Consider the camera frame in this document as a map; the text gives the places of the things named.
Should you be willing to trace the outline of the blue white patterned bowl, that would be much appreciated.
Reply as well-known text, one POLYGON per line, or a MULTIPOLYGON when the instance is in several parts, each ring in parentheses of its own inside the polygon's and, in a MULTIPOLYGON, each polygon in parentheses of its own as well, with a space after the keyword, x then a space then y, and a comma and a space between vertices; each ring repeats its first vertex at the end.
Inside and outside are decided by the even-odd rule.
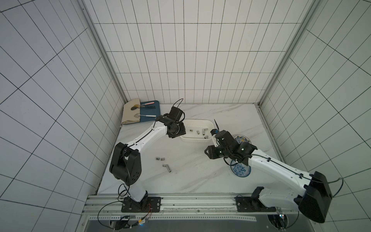
POLYGON ((232 163, 231 170, 236 176, 241 178, 248 177, 251 174, 251 167, 242 163, 232 163))

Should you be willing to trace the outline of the black handled spoon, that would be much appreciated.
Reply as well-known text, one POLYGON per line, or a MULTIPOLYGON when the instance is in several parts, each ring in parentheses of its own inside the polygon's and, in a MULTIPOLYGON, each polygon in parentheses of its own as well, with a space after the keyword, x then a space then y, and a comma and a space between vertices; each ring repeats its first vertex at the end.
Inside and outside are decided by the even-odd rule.
POLYGON ((155 109, 156 107, 155 106, 151 106, 151 105, 134 105, 131 110, 134 111, 136 109, 155 109))

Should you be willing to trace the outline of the beige folded cloth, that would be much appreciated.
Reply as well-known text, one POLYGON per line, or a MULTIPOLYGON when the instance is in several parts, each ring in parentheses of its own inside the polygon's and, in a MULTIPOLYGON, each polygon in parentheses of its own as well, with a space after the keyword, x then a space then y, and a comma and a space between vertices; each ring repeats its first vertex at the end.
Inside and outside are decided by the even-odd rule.
POLYGON ((131 109, 137 104, 138 105, 140 104, 139 98, 133 99, 124 104, 123 115, 122 115, 122 120, 121 120, 122 125, 128 125, 128 124, 140 122, 140 117, 135 117, 136 114, 140 113, 140 109, 139 108, 136 108, 134 110, 131 109))

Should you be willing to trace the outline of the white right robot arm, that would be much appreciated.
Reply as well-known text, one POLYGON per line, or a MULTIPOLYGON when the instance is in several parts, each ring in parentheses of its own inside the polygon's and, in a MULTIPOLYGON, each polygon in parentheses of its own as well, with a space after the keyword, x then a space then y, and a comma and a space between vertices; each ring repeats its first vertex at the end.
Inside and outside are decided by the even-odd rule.
POLYGON ((297 210, 308 219, 324 223, 333 199, 324 174, 310 174, 264 153, 249 142, 238 143, 226 130, 211 130, 213 145, 204 151, 212 160, 229 158, 275 178, 281 187, 256 187, 252 197, 265 207, 297 210))

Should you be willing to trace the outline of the blue yellow patterned bowl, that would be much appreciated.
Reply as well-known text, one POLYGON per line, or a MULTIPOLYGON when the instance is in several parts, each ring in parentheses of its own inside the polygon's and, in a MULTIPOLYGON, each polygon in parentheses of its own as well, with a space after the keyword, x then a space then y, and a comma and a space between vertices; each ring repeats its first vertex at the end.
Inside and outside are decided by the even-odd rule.
POLYGON ((234 136, 234 139, 238 142, 238 144, 242 144, 242 143, 245 143, 245 142, 251 144, 251 140, 244 135, 236 135, 236 136, 234 136))

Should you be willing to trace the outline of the white plastic storage box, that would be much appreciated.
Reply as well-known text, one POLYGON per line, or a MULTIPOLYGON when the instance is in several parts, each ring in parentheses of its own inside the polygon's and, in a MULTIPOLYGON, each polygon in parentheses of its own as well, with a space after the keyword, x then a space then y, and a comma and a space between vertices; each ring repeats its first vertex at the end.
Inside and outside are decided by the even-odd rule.
POLYGON ((214 125, 209 120, 185 119, 183 121, 186 134, 180 136, 183 142, 208 143, 212 141, 211 130, 214 125))

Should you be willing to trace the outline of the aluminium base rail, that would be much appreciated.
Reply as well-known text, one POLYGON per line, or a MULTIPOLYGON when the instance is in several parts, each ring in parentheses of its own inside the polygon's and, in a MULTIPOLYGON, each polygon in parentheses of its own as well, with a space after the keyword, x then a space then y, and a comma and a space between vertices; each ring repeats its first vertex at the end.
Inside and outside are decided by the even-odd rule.
POLYGON ((123 211, 123 201, 114 194, 89 196, 82 215, 89 220, 117 221, 141 218, 150 220, 244 220, 255 222, 260 215, 277 215, 293 222, 300 213, 297 210, 265 207, 249 194, 237 193, 189 193, 150 194, 145 211, 123 211))

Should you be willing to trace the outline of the white handled spoon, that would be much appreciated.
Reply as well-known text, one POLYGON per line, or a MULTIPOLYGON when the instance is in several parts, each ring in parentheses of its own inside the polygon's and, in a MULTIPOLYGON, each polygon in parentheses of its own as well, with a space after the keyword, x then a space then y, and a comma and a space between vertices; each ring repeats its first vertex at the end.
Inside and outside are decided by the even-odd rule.
POLYGON ((147 118, 156 118, 157 116, 156 115, 142 115, 142 114, 135 114, 134 115, 136 118, 140 118, 140 117, 147 117, 147 118))

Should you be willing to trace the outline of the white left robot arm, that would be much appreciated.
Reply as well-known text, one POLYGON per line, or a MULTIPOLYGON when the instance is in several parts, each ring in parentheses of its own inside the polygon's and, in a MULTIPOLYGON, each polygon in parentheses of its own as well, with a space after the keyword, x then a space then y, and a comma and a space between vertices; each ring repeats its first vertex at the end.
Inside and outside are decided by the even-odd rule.
POLYGON ((126 144, 116 144, 109 171, 127 187, 128 197, 123 199, 124 212, 141 212, 148 208, 148 192, 139 180, 142 173, 141 155, 165 135, 169 138, 185 135, 184 119, 185 113, 173 106, 169 113, 156 117, 152 125, 139 137, 126 144))

